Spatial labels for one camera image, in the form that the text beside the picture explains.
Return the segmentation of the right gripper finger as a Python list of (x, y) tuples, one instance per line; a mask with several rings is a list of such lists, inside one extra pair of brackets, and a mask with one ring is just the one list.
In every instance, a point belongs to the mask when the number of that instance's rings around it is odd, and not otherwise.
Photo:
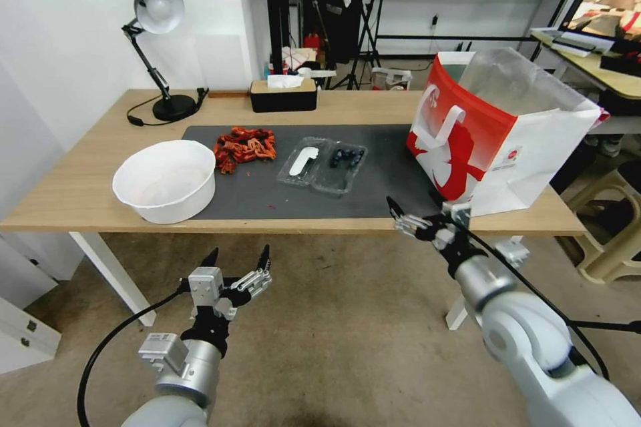
[(396, 230), (418, 240), (429, 240), (429, 220), (405, 213), (401, 206), (389, 195), (385, 199)]

